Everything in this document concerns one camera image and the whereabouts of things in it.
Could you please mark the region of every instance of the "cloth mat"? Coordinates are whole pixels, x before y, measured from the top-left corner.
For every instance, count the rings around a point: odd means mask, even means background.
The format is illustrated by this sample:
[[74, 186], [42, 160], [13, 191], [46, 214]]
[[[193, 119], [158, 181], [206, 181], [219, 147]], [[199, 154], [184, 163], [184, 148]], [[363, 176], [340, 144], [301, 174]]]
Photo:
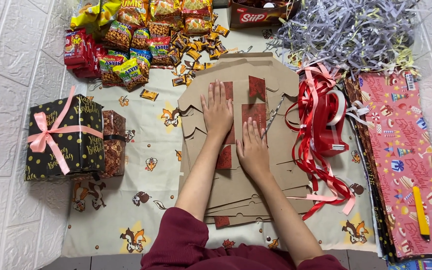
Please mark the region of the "cloth mat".
[[[215, 9], [215, 12], [219, 14], [216, 23], [227, 28], [226, 9]], [[250, 46], [253, 47], [250, 52], [262, 52], [270, 38], [268, 33], [276, 30], [237, 30], [220, 39], [230, 53], [245, 51]], [[193, 61], [189, 56], [184, 56], [182, 60], [182, 65], [185, 65], [184, 60]], [[209, 62], [206, 52], [202, 52], [200, 62]], [[93, 96], [93, 101], [103, 105], [105, 110], [114, 110], [126, 118], [128, 143], [125, 160], [121, 160], [126, 163], [125, 175], [97, 182], [93, 180], [91, 182], [96, 184], [91, 185], [93, 190], [89, 190], [88, 181], [82, 181], [81, 188], [74, 190], [74, 197], [87, 194], [83, 198], [86, 206], [81, 212], [71, 207], [62, 256], [147, 253], [150, 250], [165, 209], [174, 206], [178, 196], [183, 131], [180, 121], [176, 127], [172, 124], [165, 126], [163, 109], [173, 112], [185, 90], [184, 86], [173, 87], [171, 83], [171, 79], [181, 73], [182, 65], [177, 70], [151, 69], [150, 82], [131, 93], [122, 87], [96, 87], [94, 90], [90, 87], [88, 96]], [[156, 101], [141, 98], [139, 94], [143, 88], [158, 92]], [[324, 205], [305, 222], [325, 250], [375, 252], [368, 186], [353, 137], [351, 126], [346, 122], [342, 138], [349, 144], [349, 151], [329, 161], [336, 177], [356, 193], [356, 205], [348, 216], [342, 213], [344, 205]], [[331, 195], [322, 181], [317, 194]], [[95, 210], [93, 201], [98, 199], [102, 199], [105, 206]], [[285, 249], [271, 222], [218, 230], [214, 224], [208, 224], [208, 228], [208, 249], [237, 247], [241, 243]]]

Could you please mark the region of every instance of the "paper shreds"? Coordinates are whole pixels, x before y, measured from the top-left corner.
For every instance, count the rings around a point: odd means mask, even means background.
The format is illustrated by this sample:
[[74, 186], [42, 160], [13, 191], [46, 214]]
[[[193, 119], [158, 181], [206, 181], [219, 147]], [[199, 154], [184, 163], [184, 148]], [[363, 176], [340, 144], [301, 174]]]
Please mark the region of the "paper shreds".
[[325, 63], [356, 75], [361, 71], [416, 73], [412, 51], [414, 0], [305, 0], [279, 28], [270, 47], [289, 51], [299, 70]]

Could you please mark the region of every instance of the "pink ribbon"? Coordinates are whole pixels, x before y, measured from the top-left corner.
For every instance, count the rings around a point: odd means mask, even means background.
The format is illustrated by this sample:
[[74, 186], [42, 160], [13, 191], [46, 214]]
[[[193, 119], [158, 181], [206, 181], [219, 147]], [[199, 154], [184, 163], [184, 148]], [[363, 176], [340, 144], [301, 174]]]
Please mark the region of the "pink ribbon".
[[75, 89], [76, 87], [73, 85], [69, 93], [68, 101], [64, 105], [64, 108], [60, 115], [56, 118], [56, 121], [54, 121], [54, 124], [50, 130], [48, 130], [46, 114], [44, 112], [34, 114], [34, 120], [36, 121], [39, 129], [41, 130], [41, 133], [34, 134], [28, 137], [28, 143], [31, 143], [29, 145], [29, 148], [31, 148], [33, 152], [42, 153], [46, 149], [46, 144], [49, 145], [64, 175], [69, 173], [70, 170], [68, 164], [66, 163], [66, 160], [64, 159], [63, 153], [57, 146], [56, 142], [53, 140], [53, 137], [51, 137], [51, 133], [87, 132], [96, 137], [103, 138], [102, 132], [99, 132], [96, 129], [92, 129], [87, 126], [73, 125], [59, 127], [59, 125], [64, 119], [64, 116], [66, 116], [66, 114], [68, 113], [69, 107], [71, 106], [71, 100], [73, 99], [73, 95], [75, 94]]

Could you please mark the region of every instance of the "stack of wrapping paper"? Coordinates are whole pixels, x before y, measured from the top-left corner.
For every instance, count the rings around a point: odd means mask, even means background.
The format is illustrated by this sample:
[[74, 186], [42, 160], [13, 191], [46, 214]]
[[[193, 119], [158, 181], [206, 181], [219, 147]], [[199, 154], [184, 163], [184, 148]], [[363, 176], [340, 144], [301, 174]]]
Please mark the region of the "stack of wrapping paper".
[[[382, 254], [390, 262], [432, 258], [432, 147], [418, 83], [411, 75], [368, 73], [344, 84], [349, 100], [369, 109], [362, 116], [367, 125], [357, 122], [355, 130], [363, 148]], [[420, 235], [414, 186], [421, 190], [429, 242]]]
[[[252, 117], [260, 128], [267, 123], [284, 96], [280, 112], [285, 112], [298, 95], [298, 76], [272, 53], [225, 54], [212, 68], [196, 73], [196, 78], [178, 100], [183, 127], [183, 147], [179, 189], [206, 139], [200, 95], [207, 98], [207, 86], [219, 79], [224, 82], [226, 98], [233, 99], [234, 124], [225, 138], [216, 162], [213, 187], [205, 221], [216, 227], [236, 225], [271, 218], [261, 192], [246, 175], [236, 154], [236, 139], [242, 140], [243, 122]], [[297, 111], [288, 116], [298, 122]], [[292, 145], [296, 132], [287, 128], [284, 117], [275, 117], [266, 134], [270, 170], [279, 187], [288, 197], [304, 198], [309, 193], [308, 177], [293, 161]], [[289, 199], [302, 214], [314, 205], [310, 200]]]

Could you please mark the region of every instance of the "wrapped gift box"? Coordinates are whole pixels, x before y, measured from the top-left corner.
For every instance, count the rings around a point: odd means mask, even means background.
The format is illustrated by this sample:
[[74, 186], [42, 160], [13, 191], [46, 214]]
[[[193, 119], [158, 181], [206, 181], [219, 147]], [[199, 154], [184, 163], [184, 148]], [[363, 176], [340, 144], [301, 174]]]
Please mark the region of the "wrapped gift box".
[[[29, 137], [40, 136], [44, 127], [41, 121], [47, 125], [47, 130], [51, 130], [58, 117], [63, 114], [65, 104], [68, 98], [57, 99], [43, 105], [30, 108], [29, 116]], [[83, 95], [72, 96], [69, 108], [62, 117], [58, 128], [82, 126], [101, 134], [103, 130], [102, 107], [87, 99]], [[26, 174], [25, 181], [29, 180], [53, 180], [65, 178], [65, 174], [57, 161], [57, 156], [50, 147], [51, 138], [56, 145], [55, 150], [59, 148], [69, 171], [66, 175], [90, 174], [94, 172], [103, 172], [105, 169], [103, 138], [90, 134], [89, 132], [76, 131], [54, 131], [46, 135], [49, 139], [44, 138], [41, 152], [33, 151], [31, 145], [36, 141], [28, 142], [26, 156]]]
[[74, 176], [72, 179], [98, 181], [103, 178], [124, 175], [126, 119], [113, 110], [104, 110], [103, 121], [105, 171]]

